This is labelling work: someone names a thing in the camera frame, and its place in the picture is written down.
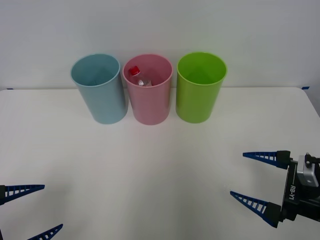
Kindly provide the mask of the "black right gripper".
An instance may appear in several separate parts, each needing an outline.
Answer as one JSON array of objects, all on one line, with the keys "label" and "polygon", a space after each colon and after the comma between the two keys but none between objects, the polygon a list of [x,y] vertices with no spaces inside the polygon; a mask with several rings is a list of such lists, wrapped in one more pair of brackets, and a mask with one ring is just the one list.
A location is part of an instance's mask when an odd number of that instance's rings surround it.
[{"label": "black right gripper", "polygon": [[318,159],[312,162],[299,157],[298,161],[292,161],[291,152],[288,150],[244,152],[242,156],[280,169],[288,169],[282,206],[230,191],[232,197],[273,228],[278,227],[280,219],[294,221],[298,215],[320,221]]}]

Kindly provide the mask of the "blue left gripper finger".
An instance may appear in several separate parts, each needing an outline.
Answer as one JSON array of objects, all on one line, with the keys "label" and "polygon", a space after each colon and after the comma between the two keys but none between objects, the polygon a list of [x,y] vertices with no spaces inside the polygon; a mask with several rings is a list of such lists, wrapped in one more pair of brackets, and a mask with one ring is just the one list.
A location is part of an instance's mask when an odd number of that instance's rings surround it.
[{"label": "blue left gripper finger", "polygon": [[0,186],[0,205],[11,202],[28,194],[43,190],[44,184],[31,185],[1,185]]},{"label": "blue left gripper finger", "polygon": [[62,228],[63,224],[59,224],[47,231],[29,238],[28,240],[51,240]]}]

